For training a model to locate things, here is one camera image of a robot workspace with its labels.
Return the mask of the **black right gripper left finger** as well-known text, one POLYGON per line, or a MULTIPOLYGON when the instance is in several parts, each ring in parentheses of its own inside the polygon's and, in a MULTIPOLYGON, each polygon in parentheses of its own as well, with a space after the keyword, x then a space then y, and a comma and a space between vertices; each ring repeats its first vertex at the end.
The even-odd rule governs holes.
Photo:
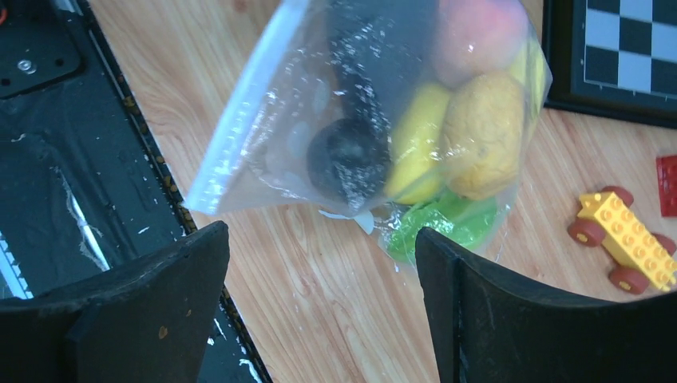
POLYGON ((91 278, 2 301, 2 381, 197 381, 228 241, 217 221, 91 278))

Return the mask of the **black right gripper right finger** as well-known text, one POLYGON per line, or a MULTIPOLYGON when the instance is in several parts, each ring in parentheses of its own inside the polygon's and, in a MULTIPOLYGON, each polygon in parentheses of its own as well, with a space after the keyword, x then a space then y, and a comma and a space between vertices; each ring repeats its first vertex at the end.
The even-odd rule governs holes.
POLYGON ((676 296, 609 302, 527 278, 425 227, 416 237, 443 382, 673 382, 676 296))

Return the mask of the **brown fake potato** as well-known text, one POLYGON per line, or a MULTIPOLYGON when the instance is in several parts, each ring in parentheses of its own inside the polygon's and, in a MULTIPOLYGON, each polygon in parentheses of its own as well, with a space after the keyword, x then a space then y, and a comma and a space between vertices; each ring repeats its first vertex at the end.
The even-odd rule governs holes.
POLYGON ((439 147, 447 187, 466 199, 494 196, 520 170, 525 90, 505 71, 475 77, 451 97, 439 147))

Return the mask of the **clear zip top bag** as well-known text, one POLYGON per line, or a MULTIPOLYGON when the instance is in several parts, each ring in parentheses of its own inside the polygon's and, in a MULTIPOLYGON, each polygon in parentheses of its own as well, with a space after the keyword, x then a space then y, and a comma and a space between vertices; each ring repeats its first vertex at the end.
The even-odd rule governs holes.
MULTIPOLYGON (((379 246, 386 251, 386 233, 400 214, 413 206, 395 203, 385 195, 393 167, 391 153, 391 167, 381 193, 358 210, 321 195, 307 173, 307 148, 316 133, 342 118, 361 120, 349 116, 342 99, 344 93, 339 90, 337 74, 331 64, 326 22, 328 2, 282 1, 279 4, 217 123, 184 204, 206 215, 250 207, 315 204, 328 217, 355 221, 368 235, 376 237, 379 246)), ((513 184, 490 196, 497 201, 497 218, 492 233, 478 249, 489 242, 514 201, 526 148, 535 131, 552 74, 530 22, 529 36, 507 68, 477 75, 450 88, 437 79, 432 65, 436 29, 437 21, 430 59, 404 112, 417 88, 426 83, 446 87, 451 92, 451 100, 460 87, 475 77, 505 71, 525 90, 520 170, 513 184)), ((387 135, 389 152, 391 137, 403 114, 390 128, 378 128, 365 120, 387 135)), ((440 160, 435 170, 441 175, 443 184, 431 199, 443 192, 452 192, 445 182, 439 141, 440 135, 440 160)))

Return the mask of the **pink fake peach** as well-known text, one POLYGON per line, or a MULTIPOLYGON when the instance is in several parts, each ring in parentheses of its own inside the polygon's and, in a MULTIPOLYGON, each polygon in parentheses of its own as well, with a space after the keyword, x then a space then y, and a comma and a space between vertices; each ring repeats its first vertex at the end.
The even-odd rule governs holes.
POLYGON ((455 88, 507 68, 529 30, 529 16, 519 1, 440 1, 432 54, 437 79, 455 88))

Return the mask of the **dark purple fake eggplant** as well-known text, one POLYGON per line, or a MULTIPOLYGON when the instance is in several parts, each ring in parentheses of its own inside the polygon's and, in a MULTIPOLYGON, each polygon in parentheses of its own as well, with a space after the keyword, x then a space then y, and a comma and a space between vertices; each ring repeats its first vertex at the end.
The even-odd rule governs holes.
POLYGON ((349 116, 390 128, 426 70, 436 1, 330 1, 327 41, 349 116))

